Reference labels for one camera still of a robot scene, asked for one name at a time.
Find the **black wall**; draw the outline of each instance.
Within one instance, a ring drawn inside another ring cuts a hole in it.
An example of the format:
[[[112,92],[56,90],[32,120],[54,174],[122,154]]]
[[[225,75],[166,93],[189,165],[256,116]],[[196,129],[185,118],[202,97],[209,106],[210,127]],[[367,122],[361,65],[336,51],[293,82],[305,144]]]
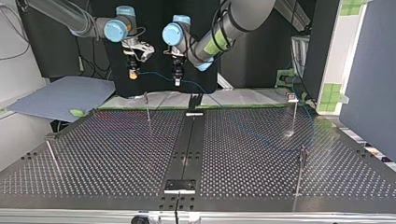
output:
[[[316,4],[303,78],[314,99],[319,96],[339,4],[340,0],[318,0]]]
[[[317,1],[298,2],[308,18],[313,20]],[[236,88],[273,88],[277,71],[292,66],[291,36],[309,33],[309,29],[298,33],[274,9],[258,30],[241,36],[234,48],[221,57],[220,72]]]
[[[172,21],[173,15],[182,14],[191,17],[191,30],[199,38],[205,35],[211,27],[212,17],[219,6],[215,0],[92,0],[93,13],[97,17],[114,17],[115,8],[120,5],[133,6],[136,10],[137,25],[144,26],[147,31],[140,38],[156,49],[151,59],[142,65],[142,72],[159,72],[171,78],[172,60],[169,55],[163,55],[167,49],[162,39],[163,28]],[[121,51],[121,45],[104,40],[108,58],[115,78],[117,92],[128,97],[141,95],[144,91],[181,91],[201,92],[190,83],[183,83],[176,88],[174,82],[166,81],[155,75],[142,75],[138,80],[131,80],[126,68],[126,58]],[[199,83],[206,92],[217,88],[217,63],[206,72],[199,72],[190,63],[186,64],[185,80]]]

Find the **metal rod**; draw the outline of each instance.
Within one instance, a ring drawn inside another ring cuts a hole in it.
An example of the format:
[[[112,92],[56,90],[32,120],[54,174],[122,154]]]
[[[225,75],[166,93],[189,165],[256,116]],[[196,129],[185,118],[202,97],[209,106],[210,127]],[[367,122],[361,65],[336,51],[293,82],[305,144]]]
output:
[[[53,153],[52,146],[50,145],[50,141],[47,140],[46,143],[47,143],[47,147],[49,147],[49,152],[50,152],[51,157],[52,157],[55,161],[57,161],[57,159],[56,159],[56,157],[55,157],[55,153]]]
[[[151,121],[150,116],[149,116],[149,97],[148,93],[145,91],[145,105],[146,105],[146,111],[148,113],[148,121]]]

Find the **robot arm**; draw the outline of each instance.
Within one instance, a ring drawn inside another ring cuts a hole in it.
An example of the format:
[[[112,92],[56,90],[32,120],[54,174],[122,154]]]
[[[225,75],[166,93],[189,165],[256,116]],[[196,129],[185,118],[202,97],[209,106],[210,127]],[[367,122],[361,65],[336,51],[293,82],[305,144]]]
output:
[[[137,32],[133,7],[117,7],[116,18],[93,18],[88,12],[67,0],[30,0],[28,3],[30,7],[67,26],[73,35],[122,42],[132,79],[137,78],[140,64],[145,63],[154,53],[154,47],[138,40],[141,34]]]
[[[188,59],[197,69],[205,71],[214,62],[214,56],[226,51],[242,34],[258,29],[268,18],[276,0],[224,0],[213,21],[213,28],[197,41],[190,33],[191,19],[175,16],[163,29],[163,40],[170,46],[174,58],[174,78],[179,83],[183,71],[181,58]]]

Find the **cable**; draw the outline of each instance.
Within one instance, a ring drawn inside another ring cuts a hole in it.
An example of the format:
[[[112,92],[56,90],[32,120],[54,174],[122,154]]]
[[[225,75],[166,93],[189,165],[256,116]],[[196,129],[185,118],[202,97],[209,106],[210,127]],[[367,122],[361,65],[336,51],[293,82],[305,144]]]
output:
[[[95,53],[95,39],[92,39],[92,61],[93,64],[96,66],[97,69],[99,69],[102,72],[107,72],[108,69],[110,69],[110,63],[108,63],[108,67],[107,69],[102,69],[101,67],[99,67],[99,65],[96,63],[96,53]]]
[[[291,51],[291,59],[292,59],[292,61],[297,65],[298,63],[297,63],[297,61],[296,61],[296,58],[295,58],[295,56],[294,56],[294,50],[293,50],[293,44],[292,44],[292,36],[293,36],[293,23],[294,23],[294,17],[295,17],[295,14],[296,14],[296,10],[297,10],[297,4],[298,4],[298,2],[297,2],[297,0],[295,1],[295,3],[294,3],[294,7],[293,7],[293,12],[292,12],[292,16],[291,16],[291,27],[290,27],[290,51]],[[308,95],[308,97],[312,100],[312,103],[314,103],[314,105],[315,105],[315,108],[317,108],[318,107],[318,105],[317,105],[317,103],[315,102],[316,100],[312,97],[312,95],[309,93],[309,91],[308,91],[308,88],[305,86],[305,84],[304,84],[304,81],[303,81],[303,76],[300,74],[300,72],[299,72],[299,70],[296,68],[296,72],[297,72],[297,75],[298,75],[298,77],[300,78],[300,80],[301,80],[301,84],[303,85],[303,87],[304,87],[304,89],[305,89],[305,92],[306,92],[306,94]]]
[[[81,48],[79,47],[78,38],[77,38],[76,36],[75,36],[75,40],[76,40],[76,45],[77,45],[77,50],[78,50],[78,57],[79,57],[83,62],[85,62],[85,63],[92,69],[92,71],[93,71],[92,74],[91,74],[91,77],[94,77],[95,74],[97,74],[100,78],[105,79],[100,73],[98,73],[98,72],[96,71],[96,68],[95,68],[94,63],[92,63],[92,62],[89,61],[88,59],[84,58],[84,56],[82,56]],[[79,76],[82,76],[82,74],[84,74],[84,72],[85,72],[85,71],[81,71],[81,73],[78,74],[78,75],[79,75]]]
[[[15,25],[11,22],[11,20],[9,19],[9,17],[7,16],[7,14],[3,11],[2,7],[3,7],[3,8],[6,8],[6,9],[8,9],[8,10],[10,10],[10,11],[15,15],[15,17],[16,17],[17,20],[18,20],[18,22],[20,23],[21,30],[22,30],[22,34],[20,33],[20,31],[18,31],[18,29],[15,27]],[[22,26],[22,23],[21,23],[21,19],[20,19],[20,17],[18,16],[18,14],[17,14],[11,7],[9,7],[9,6],[7,6],[7,5],[0,5],[0,11],[1,11],[2,16],[3,16],[3,17],[5,18],[5,20],[7,21],[7,23],[10,24],[11,28],[13,28],[13,30],[15,30],[15,32],[27,43],[27,47],[26,47],[26,49],[25,49],[23,52],[21,52],[21,53],[19,53],[19,54],[16,54],[16,55],[13,55],[13,56],[6,57],[6,58],[0,58],[0,61],[5,61],[5,60],[10,60],[10,59],[15,59],[15,58],[21,57],[21,56],[24,55],[24,54],[29,50],[29,48],[30,48],[30,43],[29,43],[29,41],[28,41],[28,39],[27,39],[27,37],[26,37],[26,34],[25,34],[25,32],[24,32],[24,29],[23,29],[23,26]]]
[[[25,54],[29,50],[29,48],[30,48],[30,44],[26,47],[26,49],[22,53],[19,53],[14,56],[6,57],[6,58],[0,58],[0,61],[5,61],[5,60],[10,60],[10,59],[15,59],[15,58],[21,57],[23,54]]]
[[[17,29],[17,27],[15,27],[15,25],[12,23],[12,21],[9,19],[9,17],[8,17],[7,14],[6,14],[6,12],[4,12],[2,8],[8,9],[9,11],[12,12],[12,14],[14,14],[14,16],[15,16],[15,17],[17,18],[17,20],[18,20],[18,23],[20,24],[22,34],[21,34],[21,32]],[[21,19],[20,19],[20,17],[18,16],[17,12],[14,11],[13,8],[11,8],[11,7],[7,6],[7,5],[0,5],[0,11],[1,11],[1,14],[2,14],[3,18],[8,22],[8,24],[11,26],[11,28],[14,29],[15,32],[16,32],[26,43],[29,43],[29,40],[27,39],[26,33],[24,32]]]
[[[298,92],[294,89],[294,83],[297,77],[293,78],[293,81],[291,82],[291,88],[293,89],[294,94],[296,94],[297,99],[299,99],[298,97]],[[309,120],[311,121],[311,125],[312,125],[312,134],[311,134],[311,138],[310,138],[310,146],[308,147],[308,149],[312,148],[313,145],[313,141],[314,141],[314,135],[316,132],[316,128],[315,128],[315,122],[312,119],[311,113],[309,113],[308,108],[306,108],[305,104],[300,104],[303,106],[303,109],[305,110],[306,115],[309,117]]]

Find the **black cable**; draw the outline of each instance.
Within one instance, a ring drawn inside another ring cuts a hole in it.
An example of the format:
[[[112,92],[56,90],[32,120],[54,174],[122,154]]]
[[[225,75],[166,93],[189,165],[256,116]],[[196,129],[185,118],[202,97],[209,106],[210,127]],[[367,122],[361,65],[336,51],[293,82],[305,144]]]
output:
[[[91,77],[94,77],[95,74],[96,74],[96,75],[99,76],[101,79],[105,79],[100,73],[98,73],[98,72],[96,71],[96,68],[95,68],[94,63],[92,63],[92,62],[89,61],[88,59],[84,58],[84,56],[82,56],[81,48],[79,47],[78,38],[77,38],[76,36],[75,36],[75,40],[76,40],[76,45],[77,45],[77,50],[78,50],[78,57],[79,57],[83,62],[85,62],[85,63],[92,69],[92,71],[93,71],[92,74],[91,74]],[[81,71],[81,73],[78,74],[78,75],[81,76],[82,74],[84,74],[84,72],[85,72],[85,71]]]
[[[12,8],[10,8],[10,7],[8,7],[8,6],[2,6],[2,7],[7,8],[7,9],[10,10],[12,13],[14,13],[15,17],[16,17],[16,18],[18,19],[18,21],[20,22],[21,30],[22,30],[22,32],[23,32],[23,26],[22,26],[22,23],[21,23],[21,19],[18,17],[18,15],[16,14],[16,12],[15,12],[14,10],[12,10]],[[0,58],[0,61],[5,61],[5,60],[10,60],[10,59],[15,59],[15,58],[21,57],[22,55],[24,55],[24,54],[29,50],[29,48],[30,48],[30,43],[29,43],[29,41],[27,40],[27,37],[26,37],[26,36],[23,36],[23,35],[17,30],[17,28],[14,26],[14,24],[12,24],[11,20],[8,18],[8,16],[6,15],[6,13],[5,13],[3,10],[1,10],[1,9],[0,9],[0,12],[3,14],[3,16],[4,16],[4,18],[7,20],[7,22],[9,22],[9,24],[10,24],[10,25],[12,26],[12,28],[15,30],[15,32],[17,32],[17,34],[27,43],[27,47],[26,47],[26,49],[25,49],[23,52],[21,52],[21,53],[19,53],[19,54],[16,54],[16,55],[13,55],[13,56],[6,57],[6,58]]]
[[[294,3],[294,7],[293,7],[293,12],[292,12],[292,14],[291,14],[291,27],[290,27],[290,50],[291,50],[291,59],[292,59],[292,61],[296,64],[296,66],[297,66],[297,61],[296,61],[296,58],[295,58],[295,56],[294,56],[294,50],[293,50],[293,40],[292,40],[292,36],[293,36],[293,23],[294,23],[294,16],[295,16],[295,13],[296,13],[296,10],[297,10],[297,4],[298,4],[298,1],[296,0],[295,1],[295,3]],[[303,76],[301,76],[301,74],[300,74],[300,72],[299,72],[299,70],[296,68],[296,72],[297,72],[297,76],[300,78],[300,80],[301,80],[301,84],[303,85],[303,87],[304,87],[304,90],[305,90],[305,92],[306,92],[306,94],[308,95],[308,97],[312,100],[312,103],[314,103],[314,105],[315,105],[315,107],[318,107],[318,105],[317,105],[317,103],[316,103],[316,100],[312,97],[312,95],[309,93],[309,91],[308,91],[308,88],[305,86],[305,84],[304,84],[304,82],[303,82]]]
[[[10,60],[10,59],[21,57],[23,54],[25,54],[29,50],[29,48],[30,48],[30,44],[27,45],[26,49],[22,53],[19,53],[14,56],[6,57],[6,58],[0,58],[0,61],[5,61],[5,60]]]
[[[99,69],[102,72],[107,72],[108,69],[110,69],[110,63],[108,64],[107,69],[102,69],[101,67],[99,67],[99,65],[96,63],[96,53],[95,53],[95,39],[92,39],[92,61],[93,64],[96,66],[97,69]]]

